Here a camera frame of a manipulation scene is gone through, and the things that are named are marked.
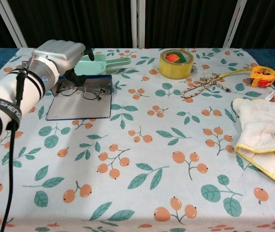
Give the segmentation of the silver black-fingered left robot hand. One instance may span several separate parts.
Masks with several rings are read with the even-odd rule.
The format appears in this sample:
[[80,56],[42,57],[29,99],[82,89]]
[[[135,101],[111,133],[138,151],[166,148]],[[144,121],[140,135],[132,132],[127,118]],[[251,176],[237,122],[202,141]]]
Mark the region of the silver black-fingered left robot hand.
[[87,77],[77,75],[75,67],[84,55],[94,60],[92,49],[82,43],[49,40],[33,51],[29,71],[41,78],[48,88],[53,87],[61,76],[80,86]]

